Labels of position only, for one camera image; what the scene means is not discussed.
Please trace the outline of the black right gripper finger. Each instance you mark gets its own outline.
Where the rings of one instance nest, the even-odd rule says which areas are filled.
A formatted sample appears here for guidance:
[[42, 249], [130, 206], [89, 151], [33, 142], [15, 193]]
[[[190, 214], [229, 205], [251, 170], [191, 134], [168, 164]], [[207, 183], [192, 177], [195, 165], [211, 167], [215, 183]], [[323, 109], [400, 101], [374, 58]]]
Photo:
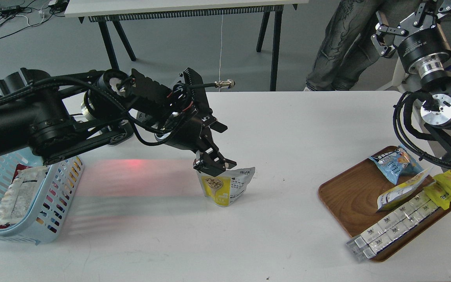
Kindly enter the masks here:
[[384, 23], [377, 23], [375, 27], [376, 31], [371, 36], [371, 41], [378, 55], [384, 58], [391, 58], [399, 45], [410, 35], [406, 29], [390, 27]]
[[422, 27], [428, 22], [428, 27], [437, 24], [444, 16], [451, 16], [451, 0], [443, 0], [437, 6], [436, 0], [423, 0], [414, 12], [413, 27]]

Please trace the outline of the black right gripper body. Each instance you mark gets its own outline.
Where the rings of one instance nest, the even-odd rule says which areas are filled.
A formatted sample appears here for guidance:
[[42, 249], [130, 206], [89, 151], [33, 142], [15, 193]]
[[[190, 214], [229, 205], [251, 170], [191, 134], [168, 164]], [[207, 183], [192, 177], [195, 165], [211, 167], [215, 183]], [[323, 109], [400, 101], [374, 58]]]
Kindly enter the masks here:
[[403, 69], [409, 74], [428, 75], [442, 71], [451, 57], [451, 47], [441, 24], [412, 33], [396, 48]]

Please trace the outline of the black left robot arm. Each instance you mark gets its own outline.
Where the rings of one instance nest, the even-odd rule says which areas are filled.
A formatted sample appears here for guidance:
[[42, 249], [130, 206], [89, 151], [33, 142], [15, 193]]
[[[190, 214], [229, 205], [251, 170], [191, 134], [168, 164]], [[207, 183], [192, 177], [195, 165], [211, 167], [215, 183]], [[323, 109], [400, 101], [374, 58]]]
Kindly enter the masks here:
[[0, 79], [0, 156], [22, 148], [52, 165], [134, 134], [146, 146], [190, 150], [193, 168], [217, 176], [236, 162], [213, 141], [222, 133], [206, 88], [232, 88], [233, 80], [204, 83], [187, 68], [167, 87], [135, 69], [50, 76], [22, 68]]

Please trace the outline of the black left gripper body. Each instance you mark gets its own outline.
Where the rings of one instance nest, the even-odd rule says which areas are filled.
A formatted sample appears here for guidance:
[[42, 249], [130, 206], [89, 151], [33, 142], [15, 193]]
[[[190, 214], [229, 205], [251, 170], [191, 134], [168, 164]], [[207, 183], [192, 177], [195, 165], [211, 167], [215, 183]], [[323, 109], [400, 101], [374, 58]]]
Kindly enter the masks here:
[[208, 127], [209, 116], [213, 116], [205, 88], [215, 83], [204, 83], [202, 76], [190, 67], [180, 73], [172, 92], [165, 96], [168, 114], [159, 124], [161, 134], [155, 134], [157, 142], [181, 150], [218, 149]]

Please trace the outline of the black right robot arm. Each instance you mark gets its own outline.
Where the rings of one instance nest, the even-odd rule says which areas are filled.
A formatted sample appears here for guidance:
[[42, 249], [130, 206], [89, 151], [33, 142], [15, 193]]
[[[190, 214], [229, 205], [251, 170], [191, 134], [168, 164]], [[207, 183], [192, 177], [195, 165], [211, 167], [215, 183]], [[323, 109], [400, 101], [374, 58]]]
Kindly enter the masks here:
[[398, 53], [404, 71], [420, 77], [420, 89], [404, 93], [395, 106], [396, 136], [421, 159], [451, 170], [451, 69], [443, 66], [451, 48], [440, 24], [447, 15], [451, 0], [423, 0], [396, 27], [377, 11], [371, 41], [380, 56]]

